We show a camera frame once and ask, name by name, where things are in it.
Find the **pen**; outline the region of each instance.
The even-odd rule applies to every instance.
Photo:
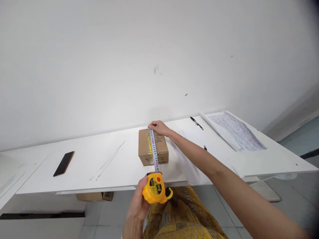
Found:
[[[200,126],[199,123],[197,123],[196,120],[195,120],[192,116],[190,117],[190,119],[191,119],[192,121],[194,121],[195,124],[197,124],[202,130],[204,130],[204,129],[202,128],[202,126]]]

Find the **white tabletop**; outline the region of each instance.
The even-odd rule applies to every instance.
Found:
[[[247,127],[267,147],[266,150],[235,152],[200,116],[194,118],[204,129],[203,138],[207,150],[217,159],[229,160],[246,177],[318,170],[247,123]],[[197,127],[190,118],[166,122],[166,125],[174,130]],[[137,185],[147,172],[154,170],[153,166],[143,166],[138,157],[138,131],[145,128],[146,126],[47,144],[46,150],[42,149],[39,153],[41,157],[44,154],[50,155],[17,194]],[[174,183],[187,184],[172,143],[168,138],[166,141],[169,163],[159,166],[163,179],[168,186]],[[37,149],[31,147],[25,150],[34,152]],[[65,174],[53,177],[63,155],[70,151],[75,153]],[[110,158],[113,159],[97,179],[100,168]]]
[[[0,209],[27,181],[59,143],[0,153]]]

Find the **paper sheet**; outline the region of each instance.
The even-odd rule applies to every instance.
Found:
[[[257,151],[267,149],[245,125],[228,112],[200,116],[222,137],[235,151]]]
[[[187,138],[188,140],[192,141],[200,147],[203,147],[205,144],[204,132],[199,127],[195,127],[193,129],[188,130],[177,130],[177,133],[179,133],[180,135],[182,135],[183,137]],[[174,142],[172,143],[178,155],[179,162],[182,165],[183,172],[188,183],[191,186],[212,184],[210,179],[183,154],[183,152],[174,144]],[[236,170],[233,167],[229,160],[224,159],[222,157],[218,157],[218,160],[222,162],[230,170],[232,170],[234,173],[236,173],[239,177],[244,177],[242,174],[238,172],[238,170]]]

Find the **yellow tape measure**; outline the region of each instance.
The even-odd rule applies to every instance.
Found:
[[[147,174],[148,181],[146,186],[143,188],[142,194],[148,203],[165,203],[168,199],[170,199],[173,196],[173,191],[170,188],[167,188],[165,190],[163,177],[159,171],[159,161],[157,156],[154,131],[152,129],[149,130],[149,145],[151,157],[153,159],[155,166],[155,173]]]

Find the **black smartphone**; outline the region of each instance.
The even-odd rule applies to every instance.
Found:
[[[57,167],[57,169],[53,175],[54,177],[65,173],[66,168],[68,167],[68,165],[72,159],[73,154],[74,154],[74,151],[66,153],[64,155],[63,159],[61,160],[59,166]]]

